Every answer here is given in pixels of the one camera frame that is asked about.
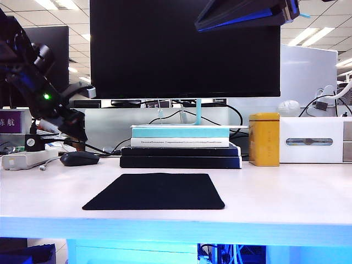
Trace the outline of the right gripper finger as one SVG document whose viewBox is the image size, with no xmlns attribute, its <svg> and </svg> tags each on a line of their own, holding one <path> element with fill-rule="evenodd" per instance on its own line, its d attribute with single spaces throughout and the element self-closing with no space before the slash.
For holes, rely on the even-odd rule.
<svg viewBox="0 0 352 264">
<path fill-rule="evenodd" d="M 195 20 L 195 27 L 198 20 L 218 17 L 228 12 L 235 12 L 240 16 L 259 10 L 283 12 L 283 9 L 284 1 L 209 1 Z"/>
<path fill-rule="evenodd" d="M 259 10 L 240 16 L 235 12 L 228 12 L 218 17 L 198 20 L 196 22 L 196 29 L 199 32 L 203 32 L 220 28 L 280 26 L 284 23 L 285 16 L 281 10 L 279 12 L 274 12 L 273 10 Z"/>
</svg>

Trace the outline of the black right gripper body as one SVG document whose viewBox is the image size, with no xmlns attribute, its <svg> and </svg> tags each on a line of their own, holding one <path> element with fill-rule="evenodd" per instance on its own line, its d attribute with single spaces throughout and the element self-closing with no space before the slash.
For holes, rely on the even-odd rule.
<svg viewBox="0 0 352 264">
<path fill-rule="evenodd" d="M 300 15 L 298 0 L 285 0 L 283 13 L 286 21 L 293 21 Z"/>
</svg>

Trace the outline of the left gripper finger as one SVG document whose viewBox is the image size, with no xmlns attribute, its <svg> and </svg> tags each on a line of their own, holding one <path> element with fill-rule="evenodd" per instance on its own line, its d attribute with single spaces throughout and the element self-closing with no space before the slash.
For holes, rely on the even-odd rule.
<svg viewBox="0 0 352 264">
<path fill-rule="evenodd" d="M 71 84 L 61 93 L 62 103 L 69 103 L 69 100 L 76 94 L 95 98 L 96 88 L 91 84 Z"/>
<path fill-rule="evenodd" d="M 68 115 L 64 118 L 65 133 L 80 141 L 87 141 L 84 129 L 84 119 L 85 115 L 83 112 L 70 109 Z"/>
</svg>

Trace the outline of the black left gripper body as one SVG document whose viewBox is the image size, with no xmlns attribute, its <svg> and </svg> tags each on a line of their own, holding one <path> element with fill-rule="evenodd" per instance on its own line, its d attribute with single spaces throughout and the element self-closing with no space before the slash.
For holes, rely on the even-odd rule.
<svg viewBox="0 0 352 264">
<path fill-rule="evenodd" d="M 19 90 L 32 116 L 65 130 L 64 118 L 70 110 L 62 103 L 61 94 L 33 65 L 5 67 L 5 80 Z"/>
</svg>

